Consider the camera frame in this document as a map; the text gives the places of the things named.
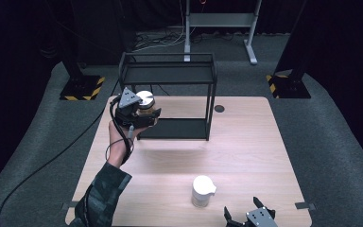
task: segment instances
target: yellow black striped tape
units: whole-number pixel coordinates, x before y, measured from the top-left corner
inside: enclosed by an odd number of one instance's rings
[[[64,96],[63,99],[69,101],[78,101],[78,100],[94,100],[96,96],[98,96],[99,91],[101,91],[102,83],[104,82],[105,78],[100,78],[99,81],[96,83],[96,87],[93,90],[90,96]]]
[[[288,78],[288,76],[274,76],[274,77]],[[267,75],[267,81],[268,81],[269,88],[270,88],[270,91],[272,92],[273,97],[279,98],[278,90],[277,90],[275,84],[272,81],[272,76],[271,75]]]

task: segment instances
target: gray carpet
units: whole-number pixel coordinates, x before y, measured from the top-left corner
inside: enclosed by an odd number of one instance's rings
[[[243,37],[237,35],[231,41],[208,39],[192,44],[192,52],[215,53],[218,96],[264,96],[269,100],[303,196],[317,207],[310,211],[312,226],[363,226],[363,150],[333,100],[308,75],[303,82],[311,99],[274,99],[270,93],[266,75],[276,67],[287,39],[255,36],[255,66],[249,63]],[[179,44],[142,52],[182,50]],[[83,70],[85,75],[106,78],[96,100],[61,101],[68,75],[61,63],[54,68],[39,111],[0,175],[0,205],[19,182],[59,154],[99,116],[117,80],[117,69],[90,66]],[[199,95],[194,87],[163,88],[172,96]],[[154,86],[154,94],[164,92]],[[95,123],[62,156],[13,193],[3,209],[1,226],[65,226],[62,204],[73,197],[96,128]]]

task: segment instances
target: person's arm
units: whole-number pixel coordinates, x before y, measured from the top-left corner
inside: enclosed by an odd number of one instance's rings
[[[135,130],[131,141],[143,130]],[[112,217],[119,196],[131,180],[128,173],[120,170],[126,156],[126,145],[112,121],[109,125],[109,135],[111,143],[109,158],[96,174],[84,197],[76,205],[75,219],[70,223],[72,227],[112,226]]]

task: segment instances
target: white cup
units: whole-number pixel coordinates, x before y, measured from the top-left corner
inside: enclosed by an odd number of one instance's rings
[[[193,181],[192,203],[197,207],[208,205],[211,196],[214,196],[216,187],[212,180],[207,176],[197,176]]]

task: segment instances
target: sleeve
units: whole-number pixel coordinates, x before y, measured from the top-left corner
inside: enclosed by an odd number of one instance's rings
[[[119,196],[130,180],[128,173],[106,163],[76,205],[75,219],[69,226],[112,226]]]

